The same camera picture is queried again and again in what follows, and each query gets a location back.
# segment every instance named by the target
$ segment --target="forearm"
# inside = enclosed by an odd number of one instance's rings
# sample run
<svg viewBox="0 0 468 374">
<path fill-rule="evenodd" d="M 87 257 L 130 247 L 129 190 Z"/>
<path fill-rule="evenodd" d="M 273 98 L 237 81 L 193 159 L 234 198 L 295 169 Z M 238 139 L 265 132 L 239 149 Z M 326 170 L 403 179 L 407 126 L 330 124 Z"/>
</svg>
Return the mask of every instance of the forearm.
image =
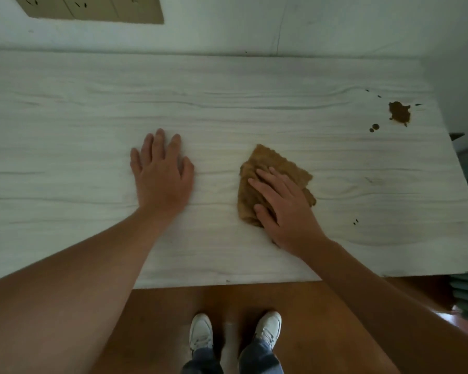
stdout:
<svg viewBox="0 0 468 374">
<path fill-rule="evenodd" d="M 12 365 L 13 372 L 87 371 L 158 236 L 152 226 L 139 209 L 108 230 L 1 278 L 0 370 Z"/>
<path fill-rule="evenodd" d="M 401 372 L 468 368 L 468 335 L 403 294 L 330 240 L 309 266 L 349 306 Z"/>
</svg>

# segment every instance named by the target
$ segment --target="leg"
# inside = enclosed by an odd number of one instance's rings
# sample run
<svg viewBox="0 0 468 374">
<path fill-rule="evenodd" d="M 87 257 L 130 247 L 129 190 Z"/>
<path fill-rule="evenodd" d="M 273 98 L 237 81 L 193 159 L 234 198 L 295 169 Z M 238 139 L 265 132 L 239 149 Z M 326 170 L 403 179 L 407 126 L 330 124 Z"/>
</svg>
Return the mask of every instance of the leg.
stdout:
<svg viewBox="0 0 468 374">
<path fill-rule="evenodd" d="M 213 353 L 213 328 L 205 314 L 194 317 L 189 331 L 189 346 L 193 359 L 182 368 L 181 374 L 223 374 Z"/>
<path fill-rule="evenodd" d="M 266 313 L 258 322 L 255 337 L 239 358 L 239 374 L 283 374 L 272 349 L 281 333 L 281 315 Z"/>
</svg>

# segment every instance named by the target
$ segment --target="hand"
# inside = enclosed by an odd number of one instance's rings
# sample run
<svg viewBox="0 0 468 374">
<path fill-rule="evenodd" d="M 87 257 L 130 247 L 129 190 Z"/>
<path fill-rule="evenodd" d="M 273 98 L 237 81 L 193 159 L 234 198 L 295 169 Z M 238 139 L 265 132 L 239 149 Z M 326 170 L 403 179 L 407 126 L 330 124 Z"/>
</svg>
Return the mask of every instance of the hand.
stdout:
<svg viewBox="0 0 468 374">
<path fill-rule="evenodd" d="M 253 178 L 248 182 L 272 205 L 277 220 L 261 204 L 254 207 L 256 217 L 277 245 L 304 259 L 312 249 L 309 245 L 318 244 L 327 237 L 298 185 L 274 168 L 269 170 L 270 173 L 257 169 L 256 173 L 271 186 Z"/>
<path fill-rule="evenodd" d="M 165 132 L 149 133 L 141 151 L 132 148 L 130 166 L 135 177 L 139 207 L 148 210 L 162 230 L 166 229 L 189 200 L 194 165 L 186 156 L 179 171 L 180 135 L 174 135 L 165 151 Z"/>
</svg>

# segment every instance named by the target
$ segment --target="brown floor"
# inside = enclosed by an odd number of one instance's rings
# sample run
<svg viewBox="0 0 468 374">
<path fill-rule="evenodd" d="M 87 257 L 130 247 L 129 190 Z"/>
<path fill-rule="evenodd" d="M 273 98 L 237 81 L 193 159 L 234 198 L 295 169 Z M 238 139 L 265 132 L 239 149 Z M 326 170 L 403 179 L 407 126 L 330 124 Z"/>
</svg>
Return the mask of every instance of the brown floor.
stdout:
<svg viewBox="0 0 468 374">
<path fill-rule="evenodd" d="M 389 279 L 434 311 L 447 312 L 447 278 Z M 212 319 L 225 374 L 267 310 L 282 315 L 275 353 L 287 373 L 398 373 L 345 304 L 323 282 L 133 290 L 93 374 L 179 373 L 190 359 L 195 314 Z"/>
</svg>

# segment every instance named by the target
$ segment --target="electrical outlet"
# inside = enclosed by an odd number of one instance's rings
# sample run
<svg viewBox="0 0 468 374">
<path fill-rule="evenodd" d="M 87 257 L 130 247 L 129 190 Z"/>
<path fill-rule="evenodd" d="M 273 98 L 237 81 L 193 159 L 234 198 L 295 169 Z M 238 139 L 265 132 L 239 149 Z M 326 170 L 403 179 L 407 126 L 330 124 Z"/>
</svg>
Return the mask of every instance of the electrical outlet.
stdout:
<svg viewBox="0 0 468 374">
<path fill-rule="evenodd" d="M 64 0 L 75 19 L 119 21 L 111 0 Z"/>
<path fill-rule="evenodd" d="M 113 0 L 122 22 L 163 24 L 160 0 Z"/>
<path fill-rule="evenodd" d="M 33 18 L 73 19 L 64 0 L 16 0 Z"/>
</svg>

